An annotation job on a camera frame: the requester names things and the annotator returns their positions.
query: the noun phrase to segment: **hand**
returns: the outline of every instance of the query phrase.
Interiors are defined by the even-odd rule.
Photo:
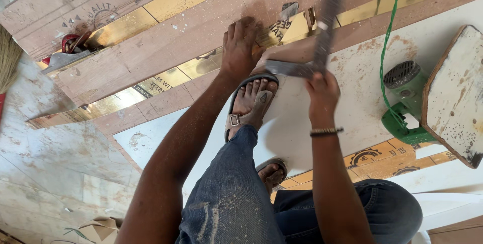
[[[341,90],[334,74],[326,70],[325,75],[314,73],[312,80],[306,80],[305,87],[310,95],[309,118],[312,129],[334,128],[334,113]]]
[[[265,48],[259,48],[252,55],[255,37],[260,29],[261,23],[256,24],[252,17],[244,17],[228,27],[223,36],[220,75],[237,85],[250,75],[265,51]]]

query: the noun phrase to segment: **broom bristles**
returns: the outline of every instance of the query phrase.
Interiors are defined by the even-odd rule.
[[[23,50],[0,25],[0,94],[7,92],[17,77],[17,65]]]

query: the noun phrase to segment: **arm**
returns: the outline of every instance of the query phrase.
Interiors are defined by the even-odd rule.
[[[306,84],[312,129],[333,128],[340,90],[334,75],[314,74]],[[312,138],[313,200],[325,243],[375,243],[359,196],[347,174],[337,135]]]
[[[173,243],[178,237],[184,181],[226,100],[265,51],[252,56],[259,27],[250,17],[228,27],[220,73],[169,130],[144,168],[116,244]]]

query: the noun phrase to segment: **sandal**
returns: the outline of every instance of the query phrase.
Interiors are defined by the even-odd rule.
[[[281,160],[280,158],[271,158],[263,163],[261,163],[260,165],[258,165],[255,169],[257,170],[257,173],[259,173],[264,167],[268,166],[269,164],[277,164],[278,165],[278,168],[282,169],[284,171],[284,176],[282,177],[281,182],[283,182],[285,180],[285,178],[287,178],[287,167],[285,166],[285,163],[283,160]]]
[[[232,114],[233,104],[235,103],[235,99],[237,97],[239,89],[246,86],[249,82],[257,79],[267,79],[269,80],[269,82],[276,82],[277,86],[279,84],[278,79],[277,77],[275,77],[275,75],[264,72],[251,75],[238,86],[238,88],[231,96],[230,109],[228,110],[228,117],[226,118],[225,124],[225,142],[228,142],[228,135],[230,134],[230,129],[232,127],[238,125],[253,125],[256,129],[260,129],[260,127],[262,126],[263,115],[268,110],[274,96],[274,93],[268,90],[262,90],[257,93],[253,109],[250,111],[250,113],[243,116],[240,116],[240,114]]]

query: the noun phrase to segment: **jeans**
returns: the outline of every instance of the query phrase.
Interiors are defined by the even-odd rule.
[[[197,181],[176,243],[323,243],[311,190],[280,190],[275,203],[253,161],[257,131],[241,127]],[[423,215],[401,186],[367,179],[354,184],[378,244],[407,244]]]

